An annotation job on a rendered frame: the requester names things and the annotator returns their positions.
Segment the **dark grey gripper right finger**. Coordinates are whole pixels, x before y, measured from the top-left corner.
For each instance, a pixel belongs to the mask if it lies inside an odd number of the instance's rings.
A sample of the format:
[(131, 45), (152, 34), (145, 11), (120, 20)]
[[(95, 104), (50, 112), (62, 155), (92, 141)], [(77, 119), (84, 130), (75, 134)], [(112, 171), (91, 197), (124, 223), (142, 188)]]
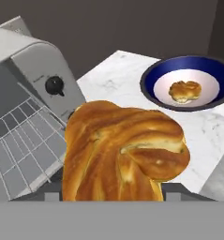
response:
[(166, 202), (212, 201), (210, 198), (190, 192), (181, 183), (162, 183), (162, 194)]

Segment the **small golden bread piece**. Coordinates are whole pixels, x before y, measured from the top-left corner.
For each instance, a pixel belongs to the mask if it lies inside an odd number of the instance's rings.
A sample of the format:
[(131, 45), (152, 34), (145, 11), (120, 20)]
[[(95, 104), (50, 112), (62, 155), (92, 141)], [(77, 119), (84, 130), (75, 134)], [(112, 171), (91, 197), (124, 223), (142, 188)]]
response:
[(186, 103), (189, 100), (195, 100), (200, 97), (202, 87), (199, 83), (188, 82), (174, 82), (169, 90), (169, 95), (178, 103)]

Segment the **golden twisted bread loaf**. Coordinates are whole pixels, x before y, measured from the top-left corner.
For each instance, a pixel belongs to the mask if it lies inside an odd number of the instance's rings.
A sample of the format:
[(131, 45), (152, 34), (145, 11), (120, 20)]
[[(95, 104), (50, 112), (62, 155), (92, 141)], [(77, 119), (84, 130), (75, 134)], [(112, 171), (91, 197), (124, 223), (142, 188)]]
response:
[(65, 202), (161, 202), (161, 184), (190, 161), (184, 131), (168, 115), (105, 100), (78, 107), (68, 119), (65, 139)]

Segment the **grey toaster oven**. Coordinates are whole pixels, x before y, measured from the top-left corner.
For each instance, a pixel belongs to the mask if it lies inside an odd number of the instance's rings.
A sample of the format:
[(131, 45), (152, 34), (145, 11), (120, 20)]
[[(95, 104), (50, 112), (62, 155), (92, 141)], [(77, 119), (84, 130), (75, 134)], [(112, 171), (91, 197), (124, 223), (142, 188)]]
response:
[[(45, 82), (52, 76), (63, 80), (63, 97), (45, 90)], [(65, 128), (71, 113), (85, 102), (59, 49), (32, 37), (22, 18), (16, 17), (0, 25), (0, 116), (11, 106), (11, 99), (22, 96), (20, 85), (45, 103)]]

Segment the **blue and white bowl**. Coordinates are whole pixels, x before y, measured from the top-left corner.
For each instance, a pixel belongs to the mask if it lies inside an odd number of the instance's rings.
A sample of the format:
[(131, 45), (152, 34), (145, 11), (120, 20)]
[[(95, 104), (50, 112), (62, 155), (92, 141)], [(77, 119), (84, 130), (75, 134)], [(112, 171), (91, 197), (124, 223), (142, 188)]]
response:
[[(202, 87), (200, 97), (179, 104), (169, 88), (179, 81), (193, 81)], [(199, 112), (224, 103), (224, 62), (207, 56), (184, 55), (160, 60), (141, 76), (143, 95), (157, 106), (175, 112)]]

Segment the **black toaster oven knob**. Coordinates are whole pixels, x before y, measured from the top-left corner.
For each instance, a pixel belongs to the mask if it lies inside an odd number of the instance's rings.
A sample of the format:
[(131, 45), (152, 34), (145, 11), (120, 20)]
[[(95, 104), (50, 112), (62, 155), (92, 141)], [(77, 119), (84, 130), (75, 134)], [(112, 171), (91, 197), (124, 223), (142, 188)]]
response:
[(58, 76), (52, 76), (45, 82), (45, 90), (50, 95), (64, 96), (64, 82)]

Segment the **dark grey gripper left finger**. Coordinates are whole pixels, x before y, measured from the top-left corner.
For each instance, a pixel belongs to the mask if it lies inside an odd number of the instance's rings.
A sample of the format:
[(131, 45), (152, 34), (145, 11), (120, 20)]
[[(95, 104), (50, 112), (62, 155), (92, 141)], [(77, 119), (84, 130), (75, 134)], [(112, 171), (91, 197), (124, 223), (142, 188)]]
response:
[(52, 201), (60, 202), (62, 200), (62, 175), (54, 174), (51, 182), (45, 182), (38, 190), (13, 199), (14, 202), (47, 202), (50, 198)]

